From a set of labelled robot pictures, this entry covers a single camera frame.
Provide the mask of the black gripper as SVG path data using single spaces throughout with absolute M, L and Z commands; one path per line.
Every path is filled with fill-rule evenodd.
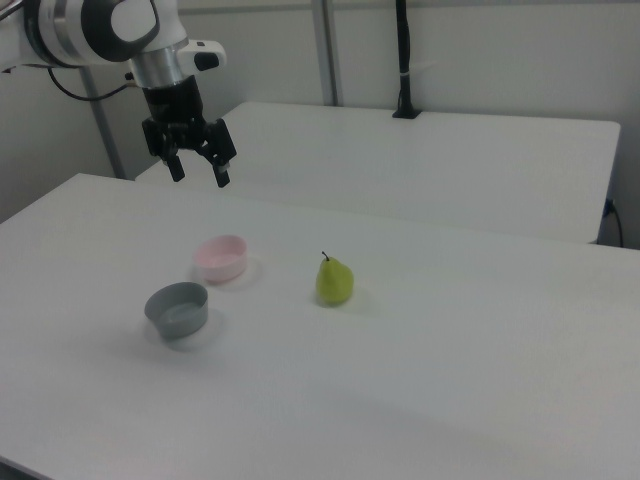
M 236 149 L 223 119 L 206 122 L 203 102 L 194 77 L 175 85 L 143 89 L 150 117 L 142 122 L 146 144 L 152 156 L 168 167 L 171 178 L 185 177 L 179 149 L 199 151 L 212 166 L 217 186 L 230 183 L 228 169 Z

